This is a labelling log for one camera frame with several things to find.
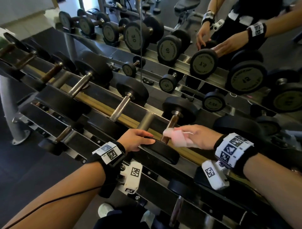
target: black cable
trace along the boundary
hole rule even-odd
[[[89,191],[92,191],[92,190],[94,190],[94,189],[99,189],[99,188],[102,187],[102,186],[112,185],[112,184],[115,184],[115,183],[100,185],[100,186],[97,186],[97,187],[94,187],[94,188],[90,188],[90,189],[87,189],[87,190],[84,190],[84,191],[80,191],[80,192],[68,194],[68,195],[59,197],[59,198],[57,198],[57,199],[53,199],[53,200],[47,201],[47,202],[41,204],[40,206],[36,207],[34,210],[30,211],[30,212],[27,213],[25,216],[21,217],[20,219],[18,219],[17,221],[15,221],[14,223],[12,223],[11,225],[7,226],[7,227],[4,228],[4,229],[9,229],[9,228],[11,228],[12,226],[16,225],[17,223],[19,223],[20,221],[22,221],[23,219],[25,219],[26,217],[28,217],[29,215],[31,215],[32,213],[34,213],[36,210],[38,210],[38,209],[40,209],[41,207],[45,206],[46,204],[50,204],[50,203],[55,202],[55,201],[57,201],[57,200],[61,200],[61,199],[64,199],[64,198],[67,198],[67,197],[70,197],[70,196],[74,196],[74,195],[82,194],[82,193],[85,193],[85,192],[89,192]]]
[[[128,2],[129,6],[130,6],[130,10],[132,11],[132,7],[131,7],[131,4],[130,4],[129,0],[127,0],[127,2]]]

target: wristband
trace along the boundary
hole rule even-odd
[[[246,30],[249,35],[249,42],[257,42],[264,39],[266,33],[266,24],[257,22],[249,26]]]
[[[105,172],[106,179],[99,195],[109,198],[117,184],[117,177],[120,174],[120,167],[125,157],[125,148],[119,142],[108,142],[92,152],[87,163],[99,162]]]
[[[213,11],[210,11],[210,10],[207,11],[204,14],[204,17],[202,19],[201,25],[203,25],[203,23],[205,23],[206,21],[209,21],[210,22],[210,26],[211,26],[212,24],[215,23],[214,17],[215,17],[215,13]]]
[[[254,143],[236,133],[223,135],[216,142],[215,147],[216,158],[239,176],[244,176],[243,167],[247,160],[258,153]]]

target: dark floor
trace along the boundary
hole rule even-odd
[[[174,15],[173,7],[176,0],[161,0],[159,7],[162,10],[160,17],[166,26],[174,27],[177,23],[177,17]],[[225,1],[218,17],[225,18],[232,3],[235,0]],[[197,12],[206,11],[209,0],[202,1],[196,9]],[[190,28],[193,44],[186,51],[187,55],[193,55],[195,48],[195,31],[200,25],[196,24]],[[291,42],[301,28],[289,33],[268,39],[260,49],[265,57],[265,64],[268,69],[275,67],[288,66],[294,69],[301,67],[302,46]],[[34,36],[34,40],[42,45],[50,53],[60,50],[66,55],[67,49],[63,35],[54,29],[49,29]],[[85,47],[76,41],[77,51]],[[108,56],[112,54],[112,49],[106,47],[103,50]],[[165,73],[165,69],[155,68],[154,63],[147,62],[146,69],[155,70],[156,73]],[[15,82],[16,100],[22,98],[30,92],[26,86]],[[66,154],[59,157],[45,153],[37,144],[42,139],[37,133],[33,133],[30,138],[20,146],[11,144],[12,137],[5,122],[2,109],[0,110],[0,227],[2,227],[10,218],[21,210],[28,202],[38,196],[47,188],[76,170],[80,164],[74,161]],[[123,197],[118,197],[119,193],[114,195],[113,199],[117,202]],[[87,212],[84,213],[81,220],[76,225],[77,229],[92,228],[97,219],[96,210],[100,198],[91,203]]]

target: hand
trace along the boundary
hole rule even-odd
[[[214,149],[215,143],[222,136],[222,134],[211,130],[205,126],[187,125],[176,127],[174,130],[182,130],[183,132],[191,132],[192,134],[184,134],[185,137],[191,139],[194,144],[198,145],[203,150]]]
[[[204,42],[204,40],[202,38],[204,36],[207,37],[209,34],[210,34],[210,22],[206,21],[205,23],[203,23],[203,25],[201,26],[201,28],[197,34],[196,46],[197,46],[198,50],[200,50],[202,46],[206,46],[206,43]]]
[[[223,55],[229,54],[233,51],[236,51],[242,48],[249,42],[249,35],[247,31],[234,34],[224,42],[220,43],[216,47],[212,48],[218,55],[222,57]]]
[[[127,153],[130,151],[139,151],[138,147],[141,144],[151,145],[155,143],[154,139],[144,137],[153,137],[153,134],[143,130],[129,129],[117,141],[124,146]]]

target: forearm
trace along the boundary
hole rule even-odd
[[[208,6],[207,10],[210,10],[217,14],[217,12],[220,10],[220,7],[222,6],[224,0],[211,0]]]
[[[293,11],[279,17],[271,18],[265,22],[265,37],[285,33],[302,25],[302,4],[297,4]]]
[[[105,182],[105,178],[105,172],[100,163],[95,162],[83,165],[30,202],[14,216],[4,228],[47,201],[101,186]],[[100,189],[92,190],[49,203],[17,223],[12,228],[73,228],[99,190]]]
[[[251,157],[243,172],[293,228],[302,228],[302,176],[261,154]]]

